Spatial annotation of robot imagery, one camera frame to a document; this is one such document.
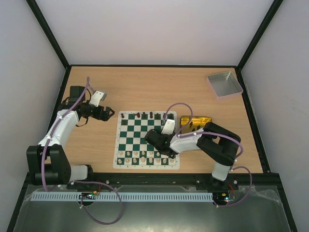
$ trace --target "gold box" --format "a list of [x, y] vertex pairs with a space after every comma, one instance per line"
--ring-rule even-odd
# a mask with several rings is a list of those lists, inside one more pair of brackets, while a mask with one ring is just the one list
[[[180, 118], [180, 127], [183, 127], [189, 120], [190, 116], [182, 116]], [[192, 121], [181, 131], [181, 134], [193, 132], [203, 128], [208, 122], [212, 122], [211, 117], [193, 117]]]

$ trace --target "white wall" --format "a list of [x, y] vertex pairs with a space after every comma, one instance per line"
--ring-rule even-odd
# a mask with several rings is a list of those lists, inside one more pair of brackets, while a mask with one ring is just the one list
[[37, 0], [70, 64], [237, 65], [273, 0]]
[[309, 1], [285, 0], [243, 69], [271, 170], [308, 231]]
[[46, 133], [64, 68], [25, 0], [0, 1], [0, 232], [28, 171], [26, 149]]

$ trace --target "black frame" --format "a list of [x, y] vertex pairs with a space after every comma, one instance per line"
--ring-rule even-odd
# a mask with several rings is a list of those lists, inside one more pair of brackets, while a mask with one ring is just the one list
[[[253, 109], [249, 100], [248, 92], [246, 86], [244, 84], [244, 80], [241, 74], [241, 70], [243, 69], [244, 65], [248, 61], [250, 55], [252, 54], [253, 50], [257, 46], [259, 40], [263, 36], [264, 32], [266, 31], [268, 25], [270, 24], [272, 18], [274, 17], [275, 13], [279, 9], [280, 5], [282, 4], [283, 0], [274, 0], [271, 7], [269, 8], [267, 14], [265, 15], [261, 25], [259, 26], [257, 32], [255, 33], [252, 41], [250, 42], [246, 52], [244, 53], [241, 61], [239, 62], [238, 66], [209, 66], [209, 65], [69, 65], [67, 59], [65, 58], [56, 38], [54, 37], [50, 27], [48, 26], [39, 6], [37, 5], [35, 0], [26, 0], [29, 7], [31, 8], [33, 14], [37, 18], [41, 28], [43, 29], [46, 37], [48, 38], [49, 42], [51, 43], [52, 47], [54, 48], [56, 54], [58, 55], [61, 63], [63, 64], [66, 72], [63, 77], [62, 85], [59, 91], [58, 98], [56, 100], [56, 104], [53, 110], [53, 114], [50, 120], [49, 127], [52, 126], [56, 118], [57, 107], [61, 103], [66, 84], [70, 75], [71, 68], [73, 66], [100, 66], [100, 67], [180, 67], [180, 68], [234, 68], [237, 74], [238, 81], [242, 86], [244, 92], [242, 94], [244, 105], [247, 111], [249, 123], [251, 126], [251, 130], [253, 133], [254, 141], [256, 144], [257, 152], [259, 155], [259, 159], [261, 162], [261, 166], [263, 169], [263, 174], [252, 174], [253, 176], [253, 183], [257, 186], [276, 186], [280, 195], [280, 199], [283, 203], [283, 207], [287, 216], [288, 223], [290, 225], [290, 229], [294, 232], [297, 231], [282, 183], [279, 177], [279, 174], [271, 173], [270, 166], [267, 160], [267, 156], [265, 154], [264, 146], [260, 137], [260, 133], [257, 127], [257, 123], [253, 114]], [[209, 179], [211, 174], [132, 174], [132, 173], [93, 173], [96, 179], [101, 181], [108, 180], [110, 185], [117, 186], [120, 184], [125, 185], [174, 185], [173, 182], [179, 182], [179, 185], [182, 186], [196, 186], [197, 189], [202, 189], [203, 186], [201, 183], [204, 180]], [[145, 177], [148, 179], [147, 183], [143, 183], [140, 180], [144, 180]], [[236, 179], [238, 181], [238, 185], [249, 185], [249, 175], [248, 174], [229, 174], [229, 178]], [[26, 176], [24, 185], [21, 189], [18, 201], [16, 203], [9, 227], [7, 232], [12, 232], [14, 230], [14, 226], [17, 221], [18, 213], [20, 207], [22, 205], [24, 196], [26, 194], [27, 186], [30, 184], [29, 175]]]

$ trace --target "wooden tabletop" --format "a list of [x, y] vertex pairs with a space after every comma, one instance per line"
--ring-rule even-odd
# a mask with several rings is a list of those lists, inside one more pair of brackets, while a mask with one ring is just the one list
[[[101, 173], [211, 173], [214, 161], [201, 150], [181, 153], [178, 170], [112, 167], [119, 111], [165, 111], [176, 102], [185, 102], [195, 116], [209, 116], [214, 123], [241, 137], [244, 153], [235, 166], [262, 173], [242, 97], [217, 102], [206, 86], [208, 75], [226, 71], [236, 75], [232, 68], [72, 67], [63, 99], [69, 95], [70, 86], [85, 86], [89, 76], [94, 89], [108, 94], [100, 105], [111, 107], [115, 116], [107, 122], [90, 118], [87, 125], [75, 127], [65, 147], [69, 162], [91, 164], [94, 172]], [[183, 105], [171, 110], [177, 112], [178, 120], [190, 115]]]

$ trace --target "green and white chessboard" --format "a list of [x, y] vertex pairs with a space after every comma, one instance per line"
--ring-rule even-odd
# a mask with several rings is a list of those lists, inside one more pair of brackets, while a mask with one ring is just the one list
[[[120, 111], [113, 167], [119, 169], [157, 169], [177, 170], [180, 167], [179, 155], [171, 159], [161, 155], [152, 145], [144, 140], [151, 129], [162, 130], [164, 111]], [[177, 114], [169, 112], [169, 119], [175, 120]]]

